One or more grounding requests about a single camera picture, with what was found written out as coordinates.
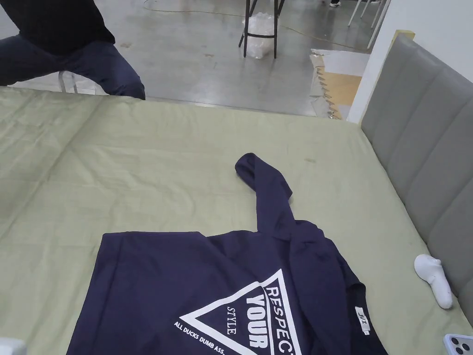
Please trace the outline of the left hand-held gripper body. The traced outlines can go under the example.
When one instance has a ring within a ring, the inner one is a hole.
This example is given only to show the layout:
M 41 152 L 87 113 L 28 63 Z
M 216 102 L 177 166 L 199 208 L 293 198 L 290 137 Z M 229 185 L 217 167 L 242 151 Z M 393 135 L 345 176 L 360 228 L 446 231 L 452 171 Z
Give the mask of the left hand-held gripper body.
M 0 355 L 27 355 L 26 343 L 16 338 L 0 338 Z

